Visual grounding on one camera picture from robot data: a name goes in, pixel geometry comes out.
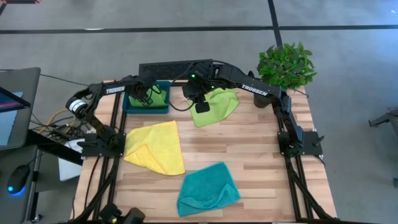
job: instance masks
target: blue container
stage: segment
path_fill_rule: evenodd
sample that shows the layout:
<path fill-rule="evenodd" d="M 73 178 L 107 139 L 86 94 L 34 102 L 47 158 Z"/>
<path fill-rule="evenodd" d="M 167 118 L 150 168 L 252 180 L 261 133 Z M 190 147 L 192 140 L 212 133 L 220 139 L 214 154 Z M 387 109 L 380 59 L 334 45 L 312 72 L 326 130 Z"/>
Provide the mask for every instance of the blue container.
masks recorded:
<path fill-rule="evenodd" d="M 170 82 L 169 81 L 157 81 L 156 85 L 159 86 L 160 90 L 166 91 L 166 102 L 167 106 L 162 107 L 135 107 L 130 104 L 129 95 L 124 94 L 123 98 L 123 111 L 128 114 L 167 114 L 169 113 L 169 98 L 170 98 Z"/>

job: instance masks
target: green plant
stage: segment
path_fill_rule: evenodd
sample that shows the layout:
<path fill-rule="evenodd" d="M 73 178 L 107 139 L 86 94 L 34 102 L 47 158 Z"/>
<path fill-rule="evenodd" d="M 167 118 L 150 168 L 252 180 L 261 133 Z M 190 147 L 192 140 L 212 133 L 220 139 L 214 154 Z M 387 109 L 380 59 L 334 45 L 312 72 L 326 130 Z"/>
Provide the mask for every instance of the green plant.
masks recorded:
<path fill-rule="evenodd" d="M 279 85 L 284 89 L 296 90 L 300 86 L 312 82 L 317 74 L 308 56 L 311 51 L 305 50 L 303 43 L 284 44 L 284 47 L 271 46 L 266 52 L 261 52 L 257 67 L 262 79 L 271 85 Z"/>

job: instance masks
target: white sticker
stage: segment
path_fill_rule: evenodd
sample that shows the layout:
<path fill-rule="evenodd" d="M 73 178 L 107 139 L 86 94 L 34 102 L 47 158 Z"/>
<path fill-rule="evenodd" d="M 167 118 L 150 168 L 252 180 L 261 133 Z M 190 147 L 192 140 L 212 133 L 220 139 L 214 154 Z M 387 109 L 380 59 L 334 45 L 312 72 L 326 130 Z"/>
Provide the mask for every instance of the white sticker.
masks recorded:
<path fill-rule="evenodd" d="M 72 102 L 69 106 L 69 111 L 71 112 L 76 112 L 76 109 L 79 108 L 79 106 L 81 105 L 85 105 L 86 102 L 84 102 L 83 100 L 75 100 L 74 102 Z"/>

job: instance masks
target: yellow cloth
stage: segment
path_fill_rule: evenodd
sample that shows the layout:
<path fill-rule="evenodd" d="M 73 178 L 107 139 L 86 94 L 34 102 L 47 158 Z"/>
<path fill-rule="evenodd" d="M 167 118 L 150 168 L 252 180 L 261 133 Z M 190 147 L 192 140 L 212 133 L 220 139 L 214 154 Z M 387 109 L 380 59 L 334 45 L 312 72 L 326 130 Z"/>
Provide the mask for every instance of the yellow cloth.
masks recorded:
<path fill-rule="evenodd" d="M 163 175 L 184 174 L 176 122 L 133 129 L 126 137 L 124 160 Z"/>

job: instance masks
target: gray floor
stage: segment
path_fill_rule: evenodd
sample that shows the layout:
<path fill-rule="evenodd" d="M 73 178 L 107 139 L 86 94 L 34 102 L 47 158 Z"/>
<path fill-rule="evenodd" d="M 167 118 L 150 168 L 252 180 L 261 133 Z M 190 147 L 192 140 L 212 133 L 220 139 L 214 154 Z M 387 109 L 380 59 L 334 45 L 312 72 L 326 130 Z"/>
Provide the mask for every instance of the gray floor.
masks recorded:
<path fill-rule="evenodd" d="M 275 8 L 280 26 L 398 24 L 393 0 L 275 0 Z M 8 5 L 0 17 L 0 29 L 249 25 L 272 25 L 267 1 L 47 0 Z M 281 34 L 284 42 L 301 40 L 314 53 L 319 73 L 306 91 L 315 126 L 326 136 L 322 146 L 338 216 L 396 223 L 398 141 L 389 125 L 370 128 L 368 120 L 398 106 L 398 30 Z M 137 74 L 144 62 L 198 58 L 224 60 L 247 72 L 256 69 L 258 52 L 273 44 L 273 31 L 0 35 L 0 68 L 40 67 L 82 83 Z M 40 78 L 35 115 L 46 121 L 80 89 Z M 40 196 L 43 223 L 68 219 L 75 185 L 73 180 Z"/>

